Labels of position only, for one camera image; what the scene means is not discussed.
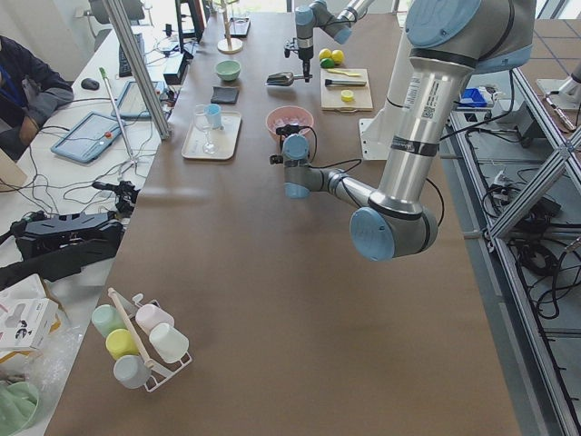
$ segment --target wooden cutting board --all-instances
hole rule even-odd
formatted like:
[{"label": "wooden cutting board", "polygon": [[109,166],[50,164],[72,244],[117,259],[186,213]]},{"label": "wooden cutting board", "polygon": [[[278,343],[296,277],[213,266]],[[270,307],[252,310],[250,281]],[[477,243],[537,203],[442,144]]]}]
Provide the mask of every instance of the wooden cutting board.
[{"label": "wooden cutting board", "polygon": [[[373,103],[371,102],[371,90],[369,88],[369,78],[367,76],[367,69],[365,68],[337,68],[339,70],[348,71],[350,73],[360,73],[361,77],[348,77],[345,74],[330,73],[324,68],[320,69],[320,107],[324,111],[334,110],[359,110],[372,111]],[[337,87],[325,86],[325,80],[364,80],[367,82],[365,86],[345,86]],[[353,91],[355,99],[352,102],[343,102],[341,100],[341,91],[350,89]]]}]

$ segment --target computer mouse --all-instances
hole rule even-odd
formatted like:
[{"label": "computer mouse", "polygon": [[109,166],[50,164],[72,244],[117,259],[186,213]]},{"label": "computer mouse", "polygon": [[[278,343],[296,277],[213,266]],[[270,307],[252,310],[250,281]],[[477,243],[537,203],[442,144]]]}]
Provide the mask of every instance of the computer mouse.
[{"label": "computer mouse", "polygon": [[91,77],[87,77],[86,79],[83,79],[83,81],[81,82],[81,87],[83,89],[90,89],[91,91],[96,91],[97,89],[99,89],[99,86],[100,86],[99,82],[92,79]]}]

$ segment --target pink cup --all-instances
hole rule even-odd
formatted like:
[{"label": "pink cup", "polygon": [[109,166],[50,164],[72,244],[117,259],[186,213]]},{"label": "pink cup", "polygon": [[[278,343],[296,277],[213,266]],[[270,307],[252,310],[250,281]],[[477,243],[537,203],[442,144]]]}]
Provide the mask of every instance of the pink cup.
[{"label": "pink cup", "polygon": [[149,335],[156,325],[162,322],[173,326],[173,317],[155,304],[144,304],[135,314],[135,320],[142,330]]}]

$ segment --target chair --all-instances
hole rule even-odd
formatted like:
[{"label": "chair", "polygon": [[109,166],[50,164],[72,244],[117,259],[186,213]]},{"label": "chair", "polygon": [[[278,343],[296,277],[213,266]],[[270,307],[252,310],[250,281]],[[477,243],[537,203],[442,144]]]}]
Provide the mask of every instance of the chair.
[{"label": "chair", "polygon": [[[132,25],[138,25],[139,20],[143,20],[145,18],[145,12],[143,9],[146,9],[150,14],[149,19],[151,22],[151,6],[145,5],[142,0],[123,0],[122,3],[123,8],[127,13],[127,17],[129,18],[129,21],[132,23]],[[111,29],[108,28],[100,30],[99,32],[95,32],[91,22],[91,17],[93,17],[95,20],[97,20],[98,23],[102,25],[108,25],[110,23],[109,15],[107,15],[107,11],[103,5],[103,0],[89,0],[89,6],[91,6],[91,10],[84,11],[84,15],[87,16],[89,20],[89,28],[91,29],[91,34],[94,38],[94,51],[97,51],[109,32],[111,32]]]}]

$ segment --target person's hand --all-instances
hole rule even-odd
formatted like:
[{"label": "person's hand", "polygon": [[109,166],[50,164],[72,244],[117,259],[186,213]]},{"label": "person's hand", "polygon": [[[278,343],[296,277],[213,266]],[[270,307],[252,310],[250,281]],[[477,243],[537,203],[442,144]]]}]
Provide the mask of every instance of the person's hand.
[{"label": "person's hand", "polygon": [[33,141],[33,139],[38,134],[39,128],[38,124],[35,120],[30,118],[29,116],[25,116],[25,119],[22,121],[22,126],[20,127],[20,141],[22,144],[28,146]]}]

